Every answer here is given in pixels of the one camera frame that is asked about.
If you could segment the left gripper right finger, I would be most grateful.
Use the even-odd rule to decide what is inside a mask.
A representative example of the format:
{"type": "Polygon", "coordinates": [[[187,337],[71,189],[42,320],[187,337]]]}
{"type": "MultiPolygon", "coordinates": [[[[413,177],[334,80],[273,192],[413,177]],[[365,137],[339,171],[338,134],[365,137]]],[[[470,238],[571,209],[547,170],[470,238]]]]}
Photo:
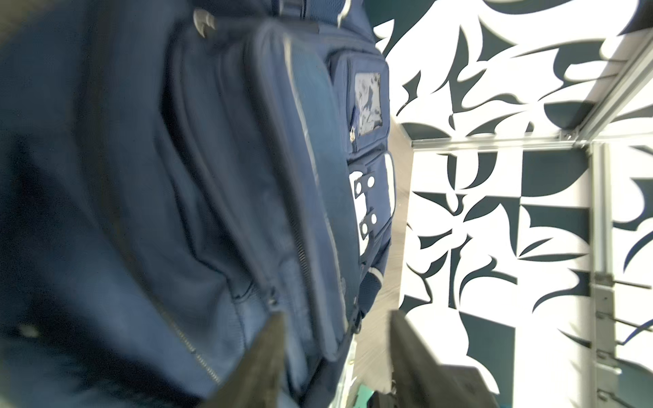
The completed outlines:
{"type": "Polygon", "coordinates": [[[438,363],[407,321],[394,310],[389,346],[399,407],[497,407],[475,367],[438,363]]]}

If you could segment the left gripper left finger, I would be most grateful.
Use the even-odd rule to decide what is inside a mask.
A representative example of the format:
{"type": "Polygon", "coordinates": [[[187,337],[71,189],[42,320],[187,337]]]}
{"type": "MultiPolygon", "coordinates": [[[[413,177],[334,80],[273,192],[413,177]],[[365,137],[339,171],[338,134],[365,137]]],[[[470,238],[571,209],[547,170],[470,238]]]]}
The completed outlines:
{"type": "Polygon", "coordinates": [[[198,407],[277,407],[285,370],[285,335],[285,316],[275,312],[228,380],[198,407]]]}

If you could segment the navy blue student backpack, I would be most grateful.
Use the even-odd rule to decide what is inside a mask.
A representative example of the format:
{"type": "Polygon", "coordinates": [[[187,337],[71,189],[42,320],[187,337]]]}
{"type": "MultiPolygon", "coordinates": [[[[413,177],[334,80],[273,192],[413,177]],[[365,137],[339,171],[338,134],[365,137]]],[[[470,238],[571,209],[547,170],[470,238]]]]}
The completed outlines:
{"type": "Polygon", "coordinates": [[[387,265],[361,1],[1,4],[1,401],[198,407],[275,312],[327,407],[387,265]]]}

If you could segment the wall hook rack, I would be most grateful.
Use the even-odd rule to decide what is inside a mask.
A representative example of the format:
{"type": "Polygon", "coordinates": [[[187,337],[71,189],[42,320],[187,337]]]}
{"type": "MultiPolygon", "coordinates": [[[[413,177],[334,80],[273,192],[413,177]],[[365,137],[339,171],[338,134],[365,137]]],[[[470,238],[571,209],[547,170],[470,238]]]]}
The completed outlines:
{"type": "Polygon", "coordinates": [[[594,407],[652,406],[652,286],[592,277],[594,407]]]}

